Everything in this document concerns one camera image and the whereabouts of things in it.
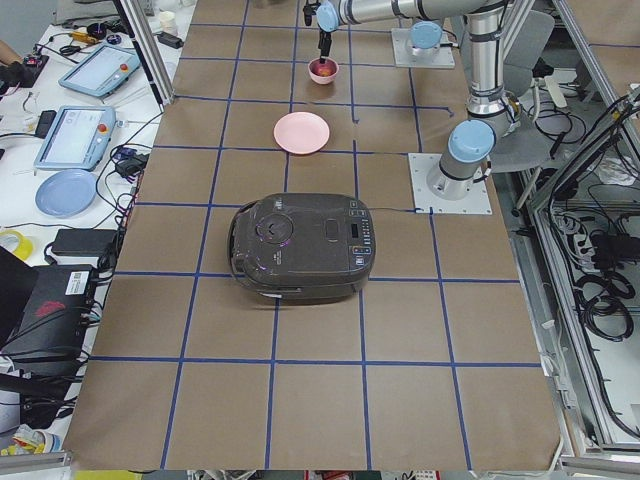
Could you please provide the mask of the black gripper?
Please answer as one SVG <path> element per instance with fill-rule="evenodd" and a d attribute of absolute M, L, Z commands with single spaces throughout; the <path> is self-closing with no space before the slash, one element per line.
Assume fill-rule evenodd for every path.
<path fill-rule="evenodd" d="M 319 58 L 327 59 L 330 56 L 330 50 L 332 45 L 332 34 L 324 30 L 319 31 Z"/>

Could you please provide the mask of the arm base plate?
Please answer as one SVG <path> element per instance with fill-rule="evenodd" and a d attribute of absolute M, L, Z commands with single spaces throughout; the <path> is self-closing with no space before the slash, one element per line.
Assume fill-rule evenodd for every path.
<path fill-rule="evenodd" d="M 409 153 L 414 210 L 421 214 L 491 215 L 480 166 L 466 180 L 453 180 L 440 169 L 440 154 Z"/>
<path fill-rule="evenodd" d="M 393 28 L 391 40 L 396 67 L 453 69 L 451 42 L 441 26 L 419 22 L 410 28 Z"/>

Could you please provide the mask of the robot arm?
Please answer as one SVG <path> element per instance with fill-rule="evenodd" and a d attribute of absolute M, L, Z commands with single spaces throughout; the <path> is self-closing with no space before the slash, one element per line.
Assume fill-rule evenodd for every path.
<path fill-rule="evenodd" d="M 491 173 L 490 154 L 518 116 L 504 88 L 504 35 L 506 1 L 307 1 L 304 23 L 319 27 L 319 61 L 330 53 L 331 33 L 344 25 L 359 25 L 392 18 L 410 20 L 408 29 L 394 29 L 394 53 L 404 55 L 397 65 L 431 63 L 442 44 L 444 20 L 461 16 L 466 25 L 470 67 L 466 103 L 468 118 L 458 123 L 436 164 L 413 179 L 439 201 L 460 201 Z"/>

